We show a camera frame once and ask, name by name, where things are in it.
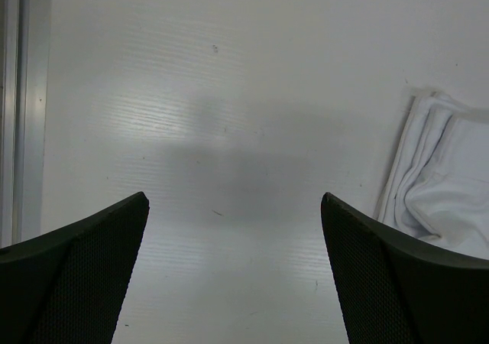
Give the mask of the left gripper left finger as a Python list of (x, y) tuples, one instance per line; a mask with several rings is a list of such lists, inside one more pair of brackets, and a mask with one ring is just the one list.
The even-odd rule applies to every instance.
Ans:
[(142, 192), (1, 250), (3, 343), (110, 343), (149, 215)]

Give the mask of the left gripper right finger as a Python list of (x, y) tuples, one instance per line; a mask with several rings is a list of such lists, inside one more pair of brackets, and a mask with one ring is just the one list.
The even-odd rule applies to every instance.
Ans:
[(322, 230), (350, 343), (486, 343), (488, 262), (422, 242), (331, 193)]

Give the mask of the white skirt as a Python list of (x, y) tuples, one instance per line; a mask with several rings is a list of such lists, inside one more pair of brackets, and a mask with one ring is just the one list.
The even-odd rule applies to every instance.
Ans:
[(488, 257), (488, 111), (443, 92), (414, 97), (379, 222), (453, 252)]

